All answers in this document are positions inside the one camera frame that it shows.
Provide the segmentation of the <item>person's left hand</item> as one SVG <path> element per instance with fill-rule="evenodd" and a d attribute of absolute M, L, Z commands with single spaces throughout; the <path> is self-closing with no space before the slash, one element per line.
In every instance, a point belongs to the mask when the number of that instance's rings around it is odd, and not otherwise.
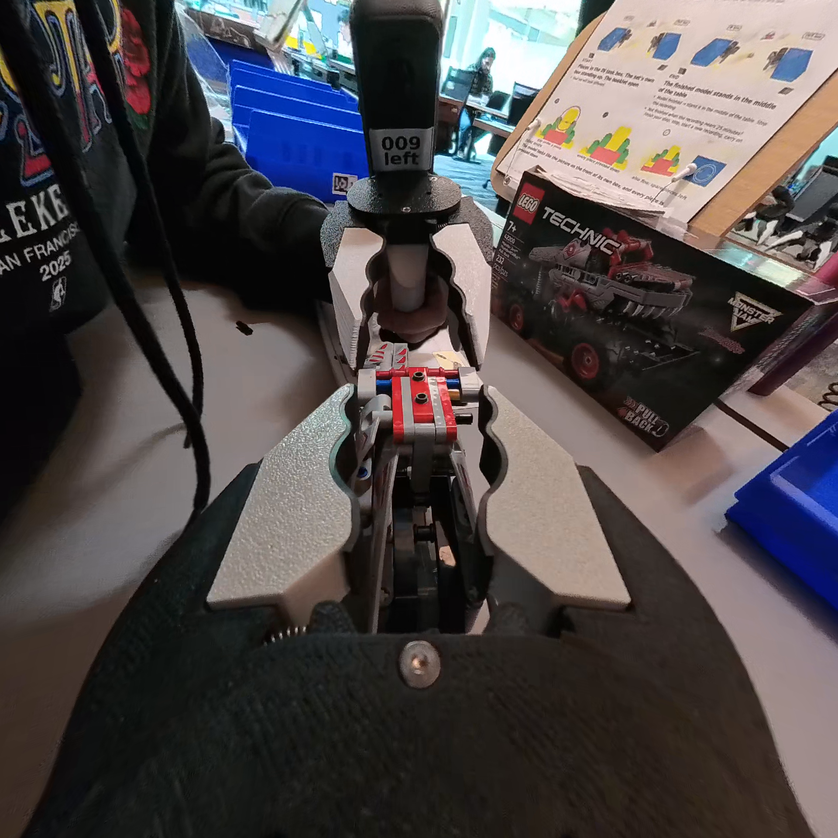
<path fill-rule="evenodd" d="M 425 298 L 418 309 L 402 312 L 392 301 L 390 280 L 381 279 L 374 289 L 374 310 L 381 330 L 392 332 L 405 343 L 421 343 L 446 325 L 448 285 L 431 274 L 426 279 Z"/>

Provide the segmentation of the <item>person's left forearm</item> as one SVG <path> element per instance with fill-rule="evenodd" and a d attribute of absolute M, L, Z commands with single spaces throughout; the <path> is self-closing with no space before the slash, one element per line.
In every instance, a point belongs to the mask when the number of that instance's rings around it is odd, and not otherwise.
<path fill-rule="evenodd" d="M 123 45 L 148 50 L 148 130 L 136 127 L 182 276 L 232 290 L 248 309 L 330 302 L 314 197 L 276 188 L 225 141 L 189 61 L 173 2 L 122 2 Z"/>

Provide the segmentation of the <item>toy truck set box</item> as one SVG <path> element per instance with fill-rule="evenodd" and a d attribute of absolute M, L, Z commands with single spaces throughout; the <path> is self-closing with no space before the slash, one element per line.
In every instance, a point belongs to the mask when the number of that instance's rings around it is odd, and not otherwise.
<path fill-rule="evenodd" d="M 725 240 L 696 247 L 536 168 L 491 278 L 492 314 L 655 451 L 836 313 L 836 289 L 806 271 Z"/>

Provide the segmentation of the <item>blue storage bin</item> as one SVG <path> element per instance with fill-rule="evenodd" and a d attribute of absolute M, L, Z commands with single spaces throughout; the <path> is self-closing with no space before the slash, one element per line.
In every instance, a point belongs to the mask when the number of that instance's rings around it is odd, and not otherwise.
<path fill-rule="evenodd" d="M 361 130 L 255 110 L 246 160 L 278 187 L 331 204 L 369 176 Z"/>
<path fill-rule="evenodd" d="M 238 59 L 234 59 L 230 62 L 228 70 L 230 77 L 247 73 L 252 76 L 266 79 L 267 81 L 261 82 L 266 89 L 269 86 L 282 84 L 284 86 L 301 86 L 307 89 L 316 89 L 327 94 L 343 96 L 342 90 L 335 89 L 324 81 L 281 73 L 274 69 L 268 69 L 267 67 L 261 65 L 253 65 L 249 62 Z"/>
<path fill-rule="evenodd" d="M 249 129 L 252 114 L 256 111 L 362 130 L 361 115 L 357 110 L 305 100 L 293 92 L 272 93 L 254 87 L 236 86 L 232 95 L 233 125 L 242 130 Z"/>
<path fill-rule="evenodd" d="M 837 609 L 837 411 L 748 481 L 726 518 Z"/>

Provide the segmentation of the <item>grey red toy truck model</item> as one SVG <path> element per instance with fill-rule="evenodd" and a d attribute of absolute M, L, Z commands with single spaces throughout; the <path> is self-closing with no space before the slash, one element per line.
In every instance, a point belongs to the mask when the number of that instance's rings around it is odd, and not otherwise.
<path fill-rule="evenodd" d="M 482 383 L 383 343 L 358 371 L 354 428 L 361 535 L 350 580 L 370 634 L 466 634 L 488 593 L 492 559 L 459 432 Z"/>

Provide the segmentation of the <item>white instruction booklet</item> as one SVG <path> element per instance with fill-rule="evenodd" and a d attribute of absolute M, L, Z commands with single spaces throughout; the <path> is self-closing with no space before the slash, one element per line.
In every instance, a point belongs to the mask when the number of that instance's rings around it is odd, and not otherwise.
<path fill-rule="evenodd" d="M 451 370 L 466 366 L 479 370 L 489 337 L 489 313 L 477 317 L 448 311 L 446 325 L 418 344 L 405 347 L 403 361 L 395 358 L 397 341 L 383 340 L 378 314 L 372 313 L 355 343 L 342 340 L 343 325 L 330 303 L 319 302 L 317 314 L 323 341 L 338 385 L 356 385 L 358 370 L 426 367 Z"/>

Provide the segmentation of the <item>crumpled clear plastic sheet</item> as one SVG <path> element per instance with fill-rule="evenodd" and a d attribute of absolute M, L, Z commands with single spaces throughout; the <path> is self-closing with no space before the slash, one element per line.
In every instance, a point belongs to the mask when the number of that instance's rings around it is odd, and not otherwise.
<path fill-rule="evenodd" d="M 208 38 L 268 58 L 271 47 L 263 43 L 262 36 L 278 34 L 284 14 L 293 25 L 306 2 L 182 1 L 179 5 Z"/>

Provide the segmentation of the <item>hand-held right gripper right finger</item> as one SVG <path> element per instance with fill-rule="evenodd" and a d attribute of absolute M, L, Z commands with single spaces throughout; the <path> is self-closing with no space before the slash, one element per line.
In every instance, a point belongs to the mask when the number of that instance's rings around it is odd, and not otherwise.
<path fill-rule="evenodd" d="M 629 591 L 573 457 L 492 385 L 481 392 L 478 424 L 489 611 L 625 612 Z"/>

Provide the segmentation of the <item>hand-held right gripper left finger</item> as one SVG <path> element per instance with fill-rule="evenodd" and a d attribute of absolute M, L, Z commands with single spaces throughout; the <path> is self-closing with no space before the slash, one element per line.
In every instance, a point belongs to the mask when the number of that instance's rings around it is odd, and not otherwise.
<path fill-rule="evenodd" d="M 207 596 L 215 610 L 272 606 L 311 613 L 350 592 L 344 553 L 360 532 L 360 503 L 338 468 L 352 442 L 343 385 L 260 462 Z"/>

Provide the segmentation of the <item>clear plastic bag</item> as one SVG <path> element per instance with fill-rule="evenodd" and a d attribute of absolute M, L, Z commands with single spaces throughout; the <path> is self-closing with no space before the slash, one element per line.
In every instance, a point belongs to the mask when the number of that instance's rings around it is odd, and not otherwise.
<path fill-rule="evenodd" d="M 568 194 L 600 204 L 612 210 L 629 214 L 652 215 L 653 217 L 674 217 L 675 208 L 660 203 L 654 196 L 634 194 L 632 189 L 595 183 L 586 178 L 555 179 L 557 185 Z"/>

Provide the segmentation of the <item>wooden background table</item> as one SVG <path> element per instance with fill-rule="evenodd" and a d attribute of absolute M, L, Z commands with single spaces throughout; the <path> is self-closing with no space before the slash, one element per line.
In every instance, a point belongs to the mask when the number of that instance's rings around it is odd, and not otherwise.
<path fill-rule="evenodd" d="M 437 96 L 437 125 L 452 129 L 458 127 L 462 113 L 469 108 L 474 110 L 477 123 L 485 131 L 508 138 L 515 130 L 515 127 L 505 119 L 506 114 L 502 110 L 489 108 L 477 100 L 460 101 L 442 93 Z"/>

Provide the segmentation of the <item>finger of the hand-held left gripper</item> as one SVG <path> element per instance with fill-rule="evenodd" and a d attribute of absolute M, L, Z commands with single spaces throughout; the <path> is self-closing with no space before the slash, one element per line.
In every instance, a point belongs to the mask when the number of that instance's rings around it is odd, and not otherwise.
<path fill-rule="evenodd" d="M 446 329 L 451 344 L 481 370 L 488 345 L 491 275 L 468 225 L 447 225 L 431 238 L 430 264 L 447 288 Z"/>
<path fill-rule="evenodd" d="M 330 270 L 330 289 L 340 344 L 351 371 L 358 371 L 368 357 L 374 289 L 387 278 L 385 241 L 359 227 L 343 230 Z"/>

